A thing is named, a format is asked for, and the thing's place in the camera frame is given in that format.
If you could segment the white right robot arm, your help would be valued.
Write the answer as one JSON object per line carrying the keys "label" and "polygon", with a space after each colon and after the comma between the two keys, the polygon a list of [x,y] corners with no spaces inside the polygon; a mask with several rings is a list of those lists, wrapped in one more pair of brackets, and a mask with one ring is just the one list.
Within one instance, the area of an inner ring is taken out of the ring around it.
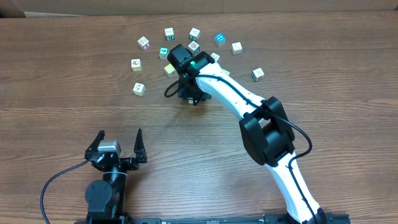
{"label": "white right robot arm", "polygon": [[239,121],[244,148],[259,165],[266,166],[279,187],[292,223],[326,223],[326,215],[312,197],[297,165],[294,132],[309,136],[291,123],[275,97],[257,96],[229,75],[206,52],[193,54],[183,45],[167,56],[179,79],[176,93],[194,105],[210,96],[219,100]]}

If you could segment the plain wooden block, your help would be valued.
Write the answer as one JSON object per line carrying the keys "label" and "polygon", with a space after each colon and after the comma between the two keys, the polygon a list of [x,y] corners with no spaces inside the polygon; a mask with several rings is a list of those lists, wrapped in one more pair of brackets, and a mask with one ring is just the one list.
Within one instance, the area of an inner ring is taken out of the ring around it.
{"label": "plain wooden block", "polygon": [[241,54],[242,50],[243,48],[240,42],[235,42],[231,44],[231,51],[233,55]]}

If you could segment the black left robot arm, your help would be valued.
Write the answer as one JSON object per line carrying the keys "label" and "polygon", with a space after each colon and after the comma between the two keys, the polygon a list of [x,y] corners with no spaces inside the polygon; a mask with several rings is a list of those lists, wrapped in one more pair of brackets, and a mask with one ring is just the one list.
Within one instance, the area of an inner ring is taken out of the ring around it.
{"label": "black left robot arm", "polygon": [[131,223],[124,211],[127,172],[138,170],[147,162],[142,131],[138,130],[134,145],[134,157],[121,157],[117,140],[105,141],[101,130],[85,151],[85,159],[103,173],[102,179],[92,182],[85,191],[88,204],[87,223]]}

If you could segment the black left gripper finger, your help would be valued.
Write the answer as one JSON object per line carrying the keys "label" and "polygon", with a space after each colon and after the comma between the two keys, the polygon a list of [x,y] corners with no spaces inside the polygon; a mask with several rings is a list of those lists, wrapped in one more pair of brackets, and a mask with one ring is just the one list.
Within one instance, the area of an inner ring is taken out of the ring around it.
{"label": "black left gripper finger", "polygon": [[147,163],[147,153],[144,147],[142,129],[139,128],[134,145],[134,153],[136,155],[137,163]]}
{"label": "black left gripper finger", "polygon": [[105,137],[104,130],[100,130],[95,140],[90,144],[90,146],[85,151],[85,159],[90,159],[93,156],[93,154],[98,152],[98,146],[100,142],[104,139],[104,137]]}

